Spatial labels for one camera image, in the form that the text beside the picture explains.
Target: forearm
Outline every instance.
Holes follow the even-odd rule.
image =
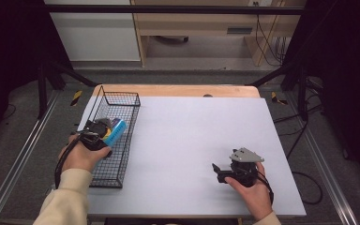
[[[61,183],[44,201],[34,224],[86,224],[87,190],[92,174],[82,169],[68,169]]]
[[[280,225],[280,222],[277,218],[277,215],[274,212],[272,212],[267,217],[263,218],[257,223],[254,223],[253,225]]]

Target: white table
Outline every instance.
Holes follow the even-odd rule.
[[[265,159],[276,213],[306,214],[263,98],[140,96],[140,100],[124,187],[90,188],[90,216],[245,217],[249,211],[242,199],[230,186],[220,184],[212,169],[212,163],[228,168],[229,155],[240,147]],[[83,117],[89,113],[86,108]]]

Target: blue object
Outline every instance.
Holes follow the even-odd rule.
[[[114,118],[112,120],[112,131],[110,136],[108,136],[107,139],[104,140],[104,142],[110,146],[113,147],[115,142],[121,137],[121,135],[125,132],[127,129],[127,123],[119,118]]]

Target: black wire mesh basket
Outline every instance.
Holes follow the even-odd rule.
[[[121,137],[112,146],[110,157],[102,159],[92,172],[93,188],[122,188],[128,165],[131,136],[141,103],[137,93],[105,92],[101,85],[88,120],[120,118],[127,124]]]

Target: hazard tape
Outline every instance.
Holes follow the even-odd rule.
[[[279,104],[282,104],[282,105],[288,105],[288,101],[287,100],[279,100],[277,98],[277,94],[275,92],[271,92],[271,100],[273,102],[276,102],[276,103],[279,103]]]
[[[77,105],[78,100],[79,100],[80,97],[81,97],[81,94],[82,94],[82,91],[77,91],[77,92],[75,93],[74,98],[72,99],[70,106],[76,106],[76,105]]]

